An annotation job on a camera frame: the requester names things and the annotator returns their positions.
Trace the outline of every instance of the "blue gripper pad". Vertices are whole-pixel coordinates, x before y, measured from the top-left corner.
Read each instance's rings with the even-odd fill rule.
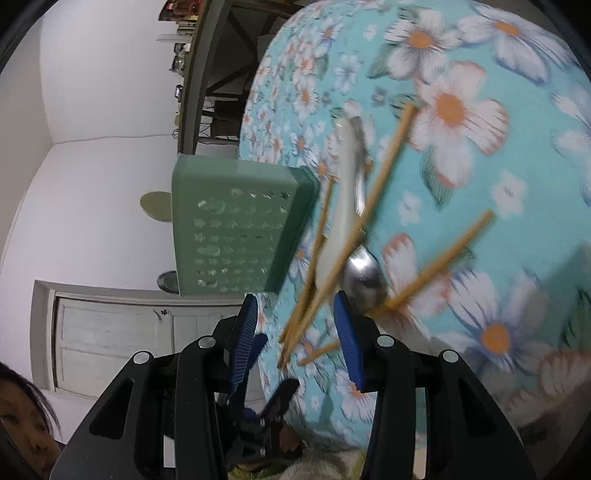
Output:
[[[349,379],[357,389],[363,390],[365,376],[363,374],[363,351],[352,326],[353,309],[344,291],[335,294],[333,303],[336,331],[339,334],[340,345],[345,357],[345,365],[349,372]]]
[[[255,336],[256,320],[258,318],[258,303],[256,297],[248,294],[242,303],[236,322],[239,322],[240,331],[232,350],[232,390],[236,391],[238,385],[244,380],[248,372],[249,357],[252,342]]]

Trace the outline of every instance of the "door frame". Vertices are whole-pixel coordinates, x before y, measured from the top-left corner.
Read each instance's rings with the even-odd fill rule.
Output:
[[[244,295],[180,297],[159,290],[85,287],[35,280],[29,335],[33,383],[43,390],[73,394],[56,386],[54,337],[55,318],[60,299],[142,306],[215,307],[241,305]]]

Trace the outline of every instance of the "blue floral tablecloth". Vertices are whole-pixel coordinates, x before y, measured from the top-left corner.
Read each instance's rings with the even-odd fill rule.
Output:
[[[525,427],[561,414],[591,372],[590,92],[567,45],[514,14],[465,0],[325,0],[269,45],[239,156],[307,165],[325,186],[339,170],[333,122],[360,116],[375,175],[403,105],[417,102],[368,234],[389,294],[486,208],[498,218],[381,325],[415,350],[460,352]],[[321,203],[279,295],[259,295],[267,397],[281,379],[277,337],[306,277]],[[295,366],[335,337],[324,307],[290,364],[301,388],[289,419],[310,442],[365,446],[375,396],[356,390],[340,352]]]

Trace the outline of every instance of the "black hair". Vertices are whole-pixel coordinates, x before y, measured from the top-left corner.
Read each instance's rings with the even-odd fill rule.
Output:
[[[35,385],[33,385],[33,383],[29,382],[29,380],[24,378],[22,375],[17,374],[14,370],[2,362],[0,362],[0,381],[13,383],[23,392],[25,392],[25,395],[29,397],[29,400],[31,400],[33,405],[35,405],[35,408],[45,423],[47,431],[51,435],[53,435],[53,425],[51,423],[52,420],[56,424],[58,430],[60,429],[60,422],[57,419],[56,411],[53,410],[53,407],[49,401],[45,398],[43,393],[41,393],[41,390],[39,390]]]

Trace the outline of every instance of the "white ceramic spoon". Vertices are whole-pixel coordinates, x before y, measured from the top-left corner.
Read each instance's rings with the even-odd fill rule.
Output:
[[[339,191],[335,215],[330,223],[330,232],[318,256],[316,289],[321,289],[330,275],[353,224],[358,219],[355,209],[355,177],[359,166],[355,155],[355,136],[353,126],[347,118],[336,122],[336,134],[340,145],[339,151]]]

